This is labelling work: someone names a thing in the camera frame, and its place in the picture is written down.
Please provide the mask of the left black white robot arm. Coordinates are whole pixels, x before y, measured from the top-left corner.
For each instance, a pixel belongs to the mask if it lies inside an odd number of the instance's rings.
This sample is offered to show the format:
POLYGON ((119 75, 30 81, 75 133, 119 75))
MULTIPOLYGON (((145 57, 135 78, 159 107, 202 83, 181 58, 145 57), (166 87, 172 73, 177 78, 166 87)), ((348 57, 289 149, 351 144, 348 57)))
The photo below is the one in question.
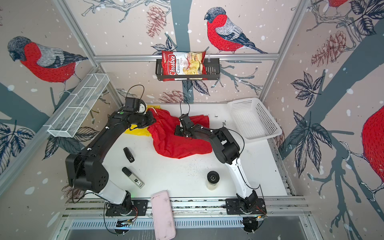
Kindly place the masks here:
POLYGON ((134 113, 118 110, 114 112, 103 130, 86 148, 66 158, 69 185, 74 189, 92 192, 123 214, 131 213, 134 208, 131 194, 110 180, 103 161, 115 141, 132 125, 136 125, 138 129, 144 129, 155 122, 156 119, 151 111, 134 113))

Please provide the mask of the white plastic basket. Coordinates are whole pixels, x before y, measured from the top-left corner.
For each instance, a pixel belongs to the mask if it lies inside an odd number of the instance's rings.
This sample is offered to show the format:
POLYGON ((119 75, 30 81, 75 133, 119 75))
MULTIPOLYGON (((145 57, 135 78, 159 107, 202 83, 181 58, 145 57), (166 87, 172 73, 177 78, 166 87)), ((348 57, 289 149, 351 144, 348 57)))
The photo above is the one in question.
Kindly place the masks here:
POLYGON ((280 136, 283 131, 258 98, 227 103, 230 115, 246 142, 263 141, 280 136))

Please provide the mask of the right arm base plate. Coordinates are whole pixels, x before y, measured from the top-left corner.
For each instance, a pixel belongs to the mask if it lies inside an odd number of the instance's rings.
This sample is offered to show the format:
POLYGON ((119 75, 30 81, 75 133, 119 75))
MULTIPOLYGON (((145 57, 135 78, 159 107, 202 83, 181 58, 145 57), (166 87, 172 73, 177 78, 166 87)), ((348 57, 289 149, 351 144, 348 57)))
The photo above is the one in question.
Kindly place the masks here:
POLYGON ((264 199, 258 198, 256 203, 249 209, 243 210, 240 206, 239 199, 225 199, 225 205, 223 206, 227 215, 266 215, 266 204, 264 199))

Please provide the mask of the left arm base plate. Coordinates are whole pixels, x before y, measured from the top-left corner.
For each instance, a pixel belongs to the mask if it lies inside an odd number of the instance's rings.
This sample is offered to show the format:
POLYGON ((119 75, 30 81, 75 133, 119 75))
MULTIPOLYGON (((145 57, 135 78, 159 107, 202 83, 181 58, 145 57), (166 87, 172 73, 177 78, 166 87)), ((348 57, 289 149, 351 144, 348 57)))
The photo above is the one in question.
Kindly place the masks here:
POLYGON ((125 201, 120 205, 107 204, 107 217, 135 217, 145 216, 148 207, 148 200, 125 201))

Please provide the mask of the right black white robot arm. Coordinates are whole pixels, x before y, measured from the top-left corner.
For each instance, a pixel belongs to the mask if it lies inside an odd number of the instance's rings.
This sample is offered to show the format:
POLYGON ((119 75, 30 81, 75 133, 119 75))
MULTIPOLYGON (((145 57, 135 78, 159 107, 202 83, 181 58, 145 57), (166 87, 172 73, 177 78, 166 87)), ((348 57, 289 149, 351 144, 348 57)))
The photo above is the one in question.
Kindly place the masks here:
POLYGON ((177 126, 175 135, 188 139, 203 140, 211 144, 216 158, 228 167, 235 184, 238 205, 231 208, 231 210, 235 211, 235 214, 267 215, 264 199, 258 197, 256 188, 248 185, 240 160, 240 147, 227 128, 209 129, 201 125, 177 126))

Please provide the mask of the yellow shorts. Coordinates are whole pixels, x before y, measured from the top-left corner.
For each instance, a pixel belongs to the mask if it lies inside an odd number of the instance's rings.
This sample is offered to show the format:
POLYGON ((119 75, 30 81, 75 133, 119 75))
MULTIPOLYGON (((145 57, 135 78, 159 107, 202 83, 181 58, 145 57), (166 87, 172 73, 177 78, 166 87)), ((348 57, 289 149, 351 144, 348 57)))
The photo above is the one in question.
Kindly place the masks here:
MULTIPOLYGON (((157 112, 157 109, 161 109, 161 106, 160 105, 149 105, 147 106, 147 110, 148 109, 154 109, 155 112, 157 112)), ((135 136, 145 136, 145 137, 151 137, 151 133, 148 131, 148 128, 144 128, 144 129, 135 129, 135 130, 126 130, 124 132, 124 134, 128 134, 128 135, 135 135, 135 136)))

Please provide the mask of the red shorts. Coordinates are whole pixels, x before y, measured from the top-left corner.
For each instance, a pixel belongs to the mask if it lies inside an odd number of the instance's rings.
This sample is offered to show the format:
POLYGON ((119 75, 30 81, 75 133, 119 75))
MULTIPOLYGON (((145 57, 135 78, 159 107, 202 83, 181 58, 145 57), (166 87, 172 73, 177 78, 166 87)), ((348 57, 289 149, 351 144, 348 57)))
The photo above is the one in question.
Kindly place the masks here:
POLYGON ((156 122, 148 127, 153 138, 156 152, 164 157, 183 159, 192 155, 210 154, 213 149, 211 144, 203 140, 194 140, 190 137, 175 135, 176 127, 180 126, 177 117, 162 109, 148 109, 152 112, 156 122))

